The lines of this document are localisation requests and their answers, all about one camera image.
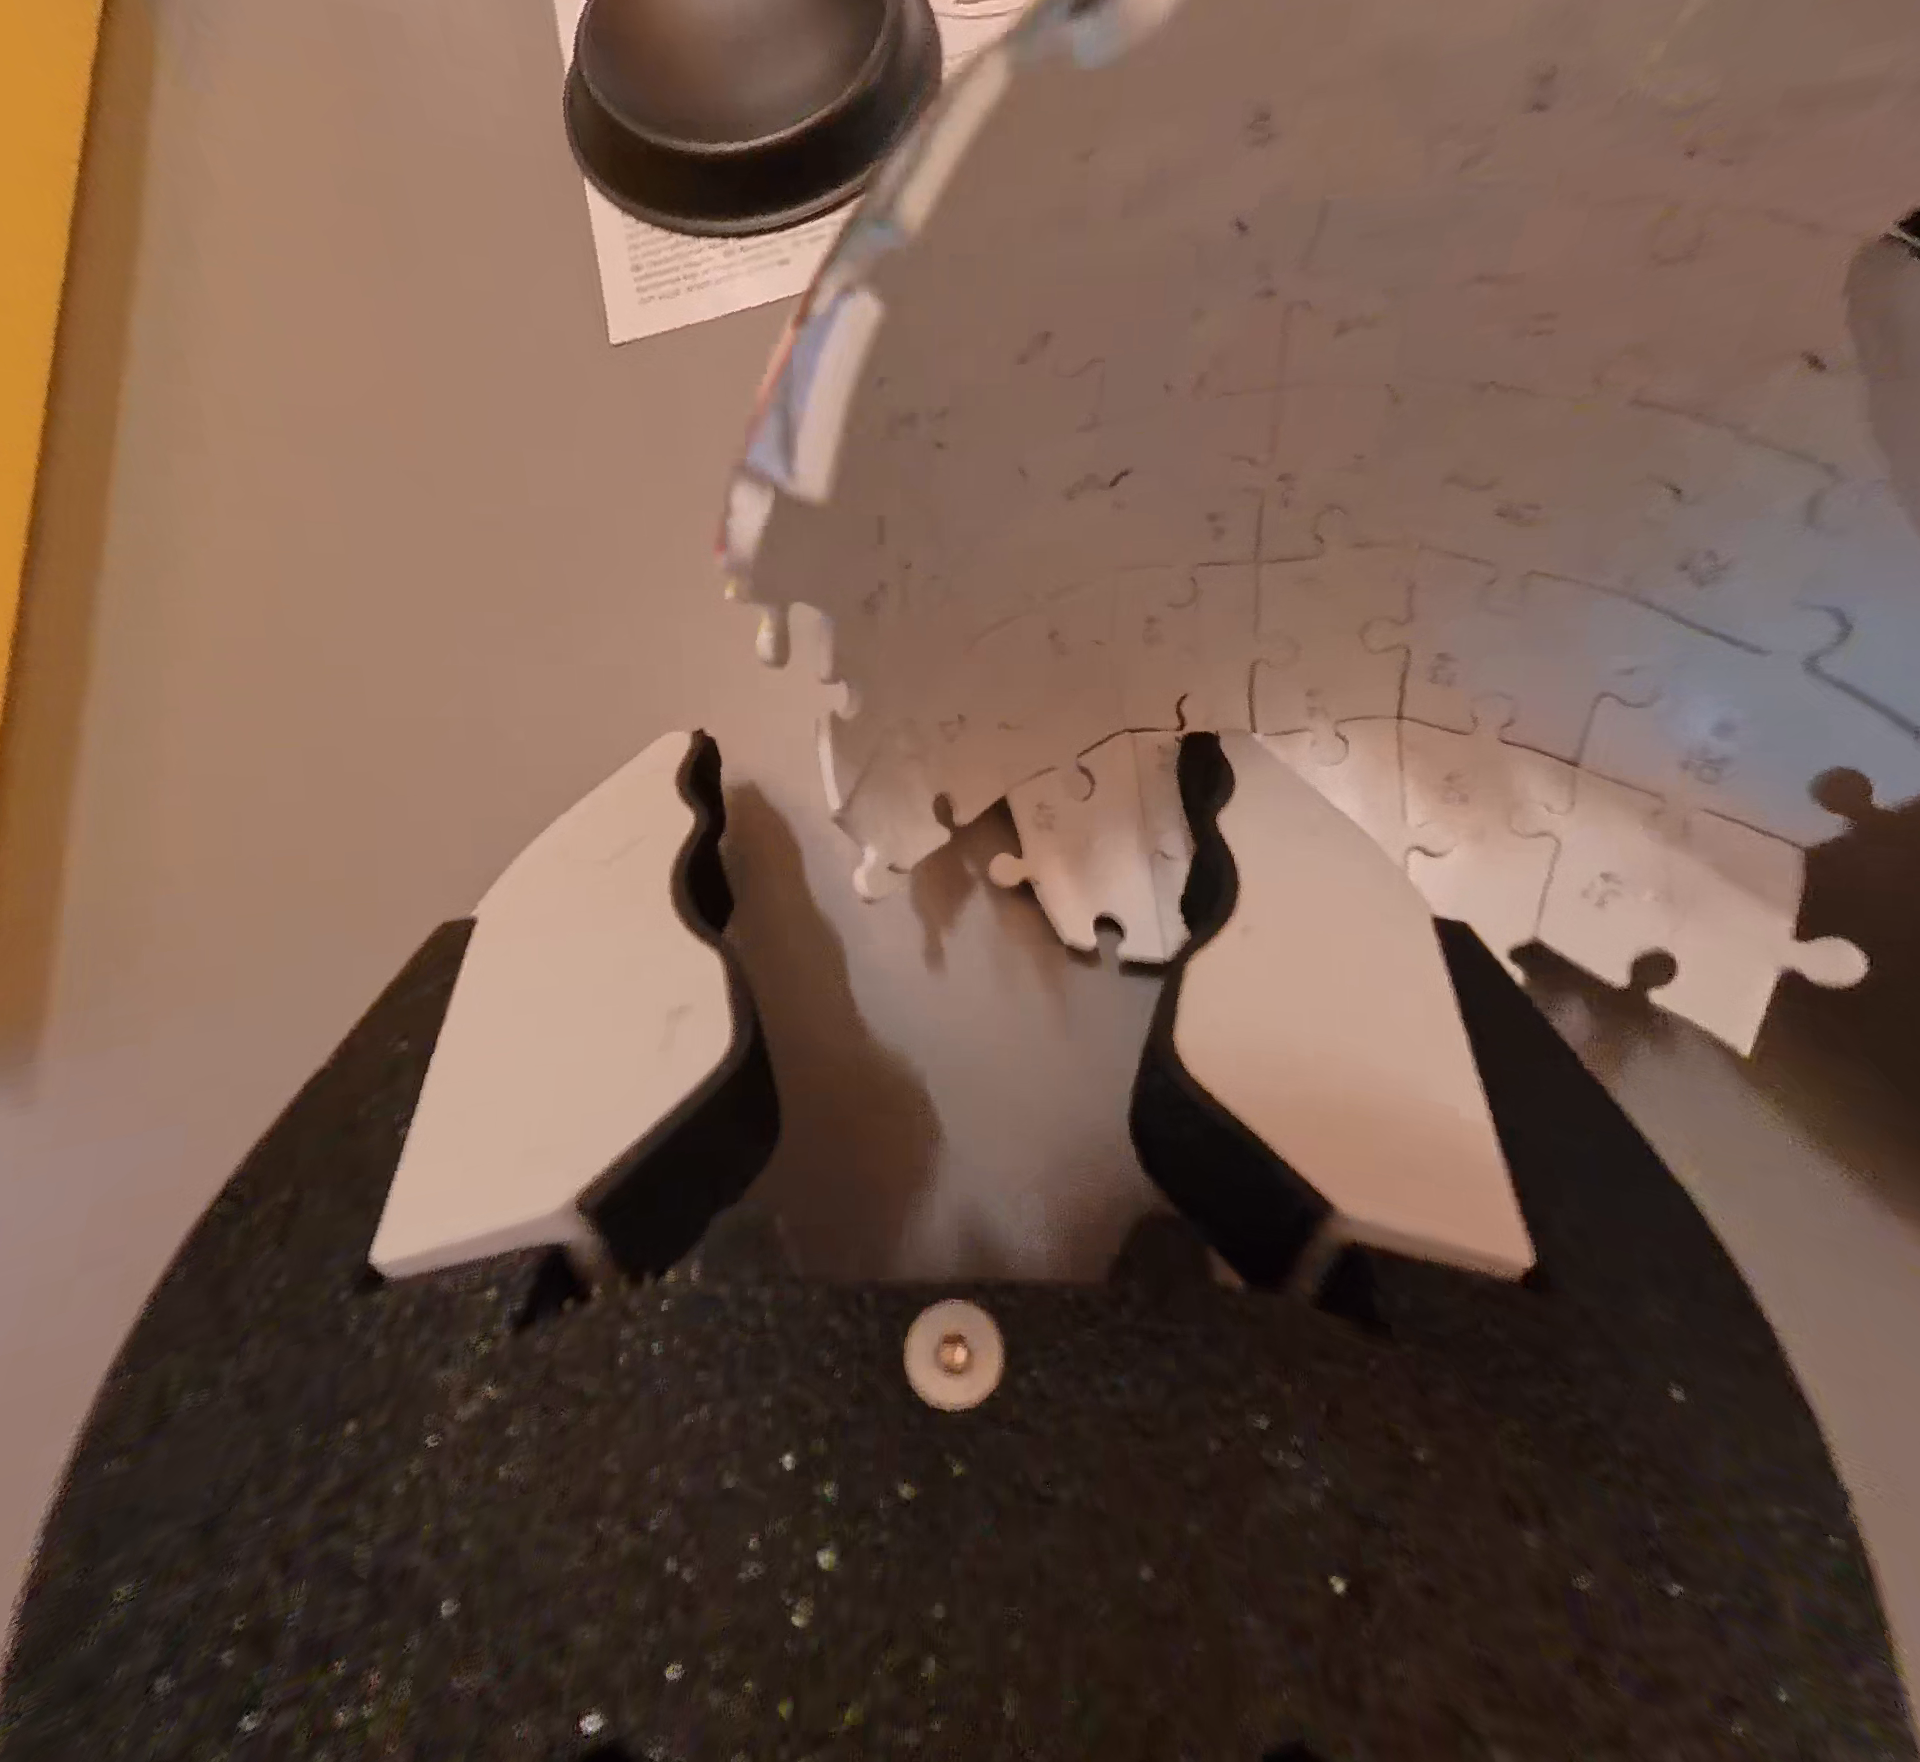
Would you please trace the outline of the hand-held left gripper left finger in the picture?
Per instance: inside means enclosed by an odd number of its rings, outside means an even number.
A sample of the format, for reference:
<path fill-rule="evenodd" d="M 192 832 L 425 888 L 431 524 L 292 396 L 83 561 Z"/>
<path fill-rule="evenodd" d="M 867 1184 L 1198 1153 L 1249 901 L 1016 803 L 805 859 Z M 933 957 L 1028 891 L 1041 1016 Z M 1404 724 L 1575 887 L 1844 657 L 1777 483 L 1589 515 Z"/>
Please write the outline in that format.
<path fill-rule="evenodd" d="M 489 887 L 371 1235 L 384 1280 L 535 1249 L 653 1280 L 748 1193 L 781 1098 L 724 831 L 719 741 L 670 732 Z"/>

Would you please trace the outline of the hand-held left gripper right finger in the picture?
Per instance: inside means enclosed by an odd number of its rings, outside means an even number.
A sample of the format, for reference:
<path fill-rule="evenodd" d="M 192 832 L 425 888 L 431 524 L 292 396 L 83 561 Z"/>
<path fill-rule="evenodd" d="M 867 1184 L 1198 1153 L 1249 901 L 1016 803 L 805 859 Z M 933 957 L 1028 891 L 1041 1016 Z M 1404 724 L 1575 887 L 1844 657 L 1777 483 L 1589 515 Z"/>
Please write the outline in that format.
<path fill-rule="evenodd" d="M 1139 1170 L 1249 1290 L 1380 1252 L 1517 1281 L 1535 1244 L 1442 939 L 1400 867 L 1252 736 L 1189 736 L 1187 939 L 1130 1100 Z"/>

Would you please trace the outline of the partly built puzzle ball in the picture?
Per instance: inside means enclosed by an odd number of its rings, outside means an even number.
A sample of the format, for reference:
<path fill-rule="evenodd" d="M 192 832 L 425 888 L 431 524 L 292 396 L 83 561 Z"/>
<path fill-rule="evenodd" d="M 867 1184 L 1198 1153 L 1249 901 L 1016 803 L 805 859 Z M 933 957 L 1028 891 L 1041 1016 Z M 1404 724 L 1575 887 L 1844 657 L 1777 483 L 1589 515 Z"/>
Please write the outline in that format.
<path fill-rule="evenodd" d="M 1835 770 L 1917 801 L 1918 0 L 1041 0 L 854 211 L 732 479 L 874 901 L 1008 801 L 1158 962 L 1251 733 L 1508 954 L 1741 1053 Z"/>

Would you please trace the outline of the yellow plastic tote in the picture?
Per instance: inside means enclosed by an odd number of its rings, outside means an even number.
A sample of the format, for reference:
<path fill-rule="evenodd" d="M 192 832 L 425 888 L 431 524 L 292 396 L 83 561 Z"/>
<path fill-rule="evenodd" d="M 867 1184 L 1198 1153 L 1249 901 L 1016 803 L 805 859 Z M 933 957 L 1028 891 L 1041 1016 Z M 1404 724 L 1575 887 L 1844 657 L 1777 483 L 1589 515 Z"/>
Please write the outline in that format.
<path fill-rule="evenodd" d="M 35 519 L 107 0 L 3 0 L 3 680 Z"/>

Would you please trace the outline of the black round stand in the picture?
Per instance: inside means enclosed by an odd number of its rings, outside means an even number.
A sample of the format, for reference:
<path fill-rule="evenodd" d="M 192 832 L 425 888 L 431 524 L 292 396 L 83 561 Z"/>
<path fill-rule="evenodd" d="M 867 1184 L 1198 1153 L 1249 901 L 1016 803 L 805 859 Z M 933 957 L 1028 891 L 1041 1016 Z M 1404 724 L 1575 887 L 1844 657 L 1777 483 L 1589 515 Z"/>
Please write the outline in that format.
<path fill-rule="evenodd" d="M 927 0 L 587 0 L 563 108 L 616 210 L 735 239 L 849 205 L 942 70 Z"/>

